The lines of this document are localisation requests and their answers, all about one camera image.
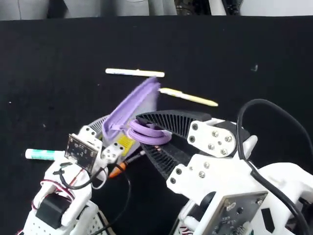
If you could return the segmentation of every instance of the yellow pen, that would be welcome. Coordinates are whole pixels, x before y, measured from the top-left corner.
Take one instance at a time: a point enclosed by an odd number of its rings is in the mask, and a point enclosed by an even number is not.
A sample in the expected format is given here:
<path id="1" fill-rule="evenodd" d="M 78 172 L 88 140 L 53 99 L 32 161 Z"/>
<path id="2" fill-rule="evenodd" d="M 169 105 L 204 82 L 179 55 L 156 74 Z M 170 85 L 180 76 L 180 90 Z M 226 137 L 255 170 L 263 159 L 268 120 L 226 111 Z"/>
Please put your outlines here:
<path id="1" fill-rule="evenodd" d="M 195 102 L 195 103 L 204 104 L 204 105 L 213 106 L 213 107 L 217 107 L 218 106 L 218 103 L 216 103 L 216 102 L 214 102 L 212 100 L 203 99 L 201 97 L 197 97 L 197 96 L 194 96 L 194 95 L 185 94 L 185 93 L 183 93 L 181 91 L 173 90 L 173 89 L 170 89 L 170 88 L 160 88 L 159 91 L 162 94 L 167 94 L 167 95 L 175 96 L 175 97 L 178 97 L 178 98 L 190 100 L 190 101 Z"/>

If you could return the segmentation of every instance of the circuit board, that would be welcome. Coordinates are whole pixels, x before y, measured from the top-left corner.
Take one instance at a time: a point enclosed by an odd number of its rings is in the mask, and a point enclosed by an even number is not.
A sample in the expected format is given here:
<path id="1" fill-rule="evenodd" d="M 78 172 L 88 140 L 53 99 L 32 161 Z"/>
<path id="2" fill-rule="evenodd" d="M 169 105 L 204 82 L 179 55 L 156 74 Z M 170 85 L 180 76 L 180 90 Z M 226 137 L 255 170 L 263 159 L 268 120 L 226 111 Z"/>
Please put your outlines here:
<path id="1" fill-rule="evenodd" d="M 91 173 L 98 151 L 95 147 L 69 135 L 65 157 L 69 160 L 75 160 L 77 165 Z"/>
<path id="2" fill-rule="evenodd" d="M 211 220 L 204 235 L 243 235 L 244 224 L 251 222 L 268 192 L 254 192 L 225 196 Z"/>

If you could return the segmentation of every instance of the orange pen tip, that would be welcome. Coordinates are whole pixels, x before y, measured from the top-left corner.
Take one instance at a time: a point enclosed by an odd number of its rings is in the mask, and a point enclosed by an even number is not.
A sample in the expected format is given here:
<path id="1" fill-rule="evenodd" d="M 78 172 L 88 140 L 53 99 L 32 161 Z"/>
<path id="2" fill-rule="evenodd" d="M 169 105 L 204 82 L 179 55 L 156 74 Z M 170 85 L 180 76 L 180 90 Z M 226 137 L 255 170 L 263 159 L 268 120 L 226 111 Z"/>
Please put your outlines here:
<path id="1" fill-rule="evenodd" d="M 126 164 L 125 164 L 125 163 L 121 163 L 119 166 L 120 166 L 123 170 L 126 169 Z M 109 178 L 114 178 L 115 176 L 119 175 L 120 173 L 122 173 L 122 171 L 121 171 L 119 168 L 115 167 L 115 168 L 113 169 L 113 171 L 110 173 Z"/>

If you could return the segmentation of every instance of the black table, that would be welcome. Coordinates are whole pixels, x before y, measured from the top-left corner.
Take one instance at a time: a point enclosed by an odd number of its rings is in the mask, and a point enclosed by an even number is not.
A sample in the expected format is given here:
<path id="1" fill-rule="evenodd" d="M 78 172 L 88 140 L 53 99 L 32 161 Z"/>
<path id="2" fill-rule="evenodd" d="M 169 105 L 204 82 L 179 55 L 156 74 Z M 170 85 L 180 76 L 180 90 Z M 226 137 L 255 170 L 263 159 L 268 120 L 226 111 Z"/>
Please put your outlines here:
<path id="1" fill-rule="evenodd" d="M 22 228 L 50 163 L 26 160 L 27 148 L 62 150 L 68 133 L 110 113 L 143 78 L 105 68 L 164 71 L 163 87 L 216 100 L 210 108 L 161 95 L 162 109 L 204 111 L 235 120 L 253 98 L 266 98 L 313 133 L 313 18 L 121 17 L 0 22 L 0 129 L 3 234 Z M 258 166 L 294 162 L 313 172 L 305 139 L 267 107 L 244 125 L 258 135 Z M 117 234 L 167 234 L 186 202 L 142 158 L 128 168 L 131 203 Z M 122 209 L 123 177 L 93 194 L 110 220 Z"/>

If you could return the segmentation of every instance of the glue stick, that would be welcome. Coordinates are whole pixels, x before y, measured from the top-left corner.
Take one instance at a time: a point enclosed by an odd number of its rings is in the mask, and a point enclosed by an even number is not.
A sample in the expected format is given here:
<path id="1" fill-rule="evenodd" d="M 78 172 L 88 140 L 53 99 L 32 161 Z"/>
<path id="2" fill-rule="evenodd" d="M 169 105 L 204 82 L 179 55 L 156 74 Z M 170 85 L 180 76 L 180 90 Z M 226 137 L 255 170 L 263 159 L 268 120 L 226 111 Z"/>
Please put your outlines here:
<path id="1" fill-rule="evenodd" d="M 25 157 L 27 159 L 54 161 L 54 160 L 63 158 L 64 155 L 65 155 L 65 151 L 41 150 L 41 149 L 31 149 L 31 148 L 25 151 Z"/>

